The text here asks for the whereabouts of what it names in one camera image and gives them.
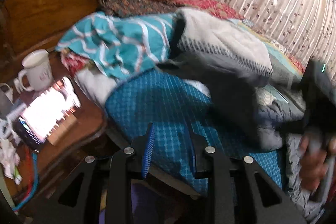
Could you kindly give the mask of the person's right hand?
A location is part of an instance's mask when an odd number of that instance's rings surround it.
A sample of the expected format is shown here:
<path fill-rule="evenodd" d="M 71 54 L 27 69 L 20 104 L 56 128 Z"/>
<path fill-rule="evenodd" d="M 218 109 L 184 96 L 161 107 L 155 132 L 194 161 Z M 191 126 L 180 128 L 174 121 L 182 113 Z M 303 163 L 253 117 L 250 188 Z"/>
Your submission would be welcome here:
<path fill-rule="evenodd" d="M 325 164 L 327 152 L 323 149 L 315 151 L 314 153 L 307 152 L 310 142 L 309 135 L 310 133 L 306 131 L 299 145 L 301 152 L 301 160 L 299 162 L 301 169 L 299 176 L 301 178 L 301 188 L 315 192 L 328 170 L 328 166 Z"/>

